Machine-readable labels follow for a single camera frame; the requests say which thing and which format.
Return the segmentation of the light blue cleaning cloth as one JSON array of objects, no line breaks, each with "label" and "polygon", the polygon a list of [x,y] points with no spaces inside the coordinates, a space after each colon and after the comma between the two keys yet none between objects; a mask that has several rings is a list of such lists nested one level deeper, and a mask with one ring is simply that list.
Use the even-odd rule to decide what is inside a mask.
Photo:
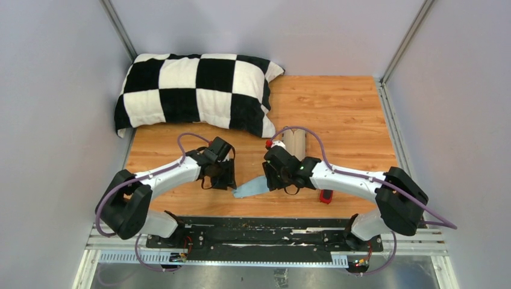
[{"label": "light blue cleaning cloth", "polygon": [[241,199],[269,192],[267,177],[258,176],[233,190],[233,196]]}]

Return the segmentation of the beige plaid glasses case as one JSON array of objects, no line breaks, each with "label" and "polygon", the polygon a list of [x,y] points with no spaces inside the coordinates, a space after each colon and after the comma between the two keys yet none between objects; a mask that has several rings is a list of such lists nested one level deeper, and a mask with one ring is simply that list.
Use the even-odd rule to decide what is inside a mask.
[{"label": "beige plaid glasses case", "polygon": [[286,150],[300,161],[307,154],[307,132],[303,129],[289,129],[282,133]]}]

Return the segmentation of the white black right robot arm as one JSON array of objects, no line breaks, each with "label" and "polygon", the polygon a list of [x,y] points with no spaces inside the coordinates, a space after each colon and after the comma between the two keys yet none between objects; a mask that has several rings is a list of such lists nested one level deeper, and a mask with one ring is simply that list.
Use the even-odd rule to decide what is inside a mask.
[{"label": "white black right robot arm", "polygon": [[414,236],[428,196],[399,167],[387,172],[364,172],[327,164],[315,157],[302,160],[274,146],[264,156],[263,170],[270,190],[332,190],[366,199],[376,209],[353,215],[344,230],[345,246],[360,251],[376,235],[395,232]]}]

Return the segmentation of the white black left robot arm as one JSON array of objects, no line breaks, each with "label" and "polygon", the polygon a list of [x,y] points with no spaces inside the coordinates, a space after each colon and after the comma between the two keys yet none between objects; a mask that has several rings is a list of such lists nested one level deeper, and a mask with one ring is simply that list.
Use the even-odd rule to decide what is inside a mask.
[{"label": "white black left robot arm", "polygon": [[122,240],[139,234],[155,235],[171,249],[184,243],[183,226],[169,211],[150,210],[158,196],[183,184],[210,179],[211,188],[235,189],[233,145],[220,137],[207,145],[185,151],[179,145],[181,156],[156,169],[132,173],[118,171],[95,208],[96,230],[105,237],[117,236]]}]

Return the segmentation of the red sunglasses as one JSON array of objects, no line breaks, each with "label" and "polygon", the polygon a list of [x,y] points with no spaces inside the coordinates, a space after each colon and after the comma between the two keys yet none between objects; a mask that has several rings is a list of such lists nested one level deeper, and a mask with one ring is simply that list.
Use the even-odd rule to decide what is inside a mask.
[{"label": "red sunglasses", "polygon": [[324,204],[330,204],[333,199],[333,190],[321,190],[319,194],[319,201]]}]

